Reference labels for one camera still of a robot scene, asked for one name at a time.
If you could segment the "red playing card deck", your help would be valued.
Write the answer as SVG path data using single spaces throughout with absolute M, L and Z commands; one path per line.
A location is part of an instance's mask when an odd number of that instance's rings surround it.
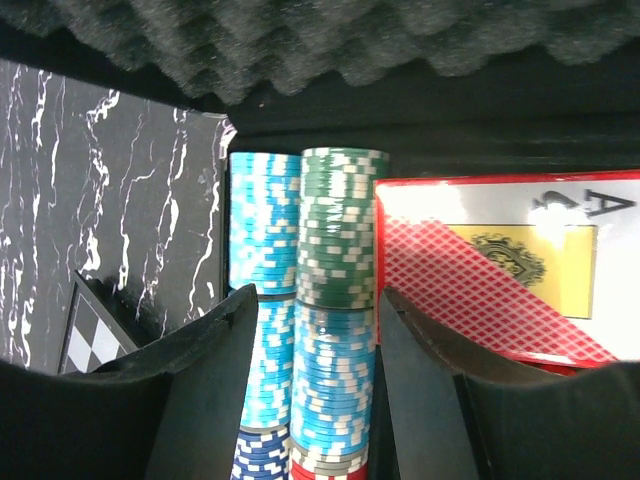
M 639 357 L 639 174 L 381 180 L 377 275 L 428 317 L 516 360 Z

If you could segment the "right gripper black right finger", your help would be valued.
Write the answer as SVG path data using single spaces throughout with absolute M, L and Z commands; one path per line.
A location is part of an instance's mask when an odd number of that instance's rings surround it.
M 397 290 L 381 360 L 404 479 L 635 479 L 639 366 L 562 376 L 496 354 Z

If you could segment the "light blue chip column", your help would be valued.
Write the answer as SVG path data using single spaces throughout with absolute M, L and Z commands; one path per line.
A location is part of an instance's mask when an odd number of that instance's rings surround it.
M 301 159 L 230 156 L 229 286 L 251 284 L 258 313 L 234 479 L 285 479 L 293 382 Z

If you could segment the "black poker set case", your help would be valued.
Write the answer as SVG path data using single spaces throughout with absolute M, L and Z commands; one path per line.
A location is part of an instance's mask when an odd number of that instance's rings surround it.
M 399 177 L 639 164 L 635 1 L 5 1 L 1 475 L 132 479 L 14 377 L 71 278 L 159 337 L 222 297 L 226 150 L 376 148 Z

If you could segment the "green blue chip column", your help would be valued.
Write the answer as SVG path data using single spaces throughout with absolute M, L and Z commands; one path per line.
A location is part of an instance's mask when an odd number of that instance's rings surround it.
M 292 479 L 363 479 L 376 365 L 374 183 L 388 154 L 301 158 L 294 307 Z

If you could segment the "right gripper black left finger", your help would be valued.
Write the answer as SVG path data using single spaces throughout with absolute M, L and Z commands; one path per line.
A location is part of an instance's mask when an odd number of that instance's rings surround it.
M 90 373 L 1 366 L 5 479 L 226 479 L 257 325 L 253 285 Z

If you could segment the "black white chess board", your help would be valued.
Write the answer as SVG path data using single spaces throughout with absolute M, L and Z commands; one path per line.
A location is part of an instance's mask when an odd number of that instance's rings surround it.
M 74 271 L 66 313 L 58 374 L 89 373 L 140 347 L 100 280 Z

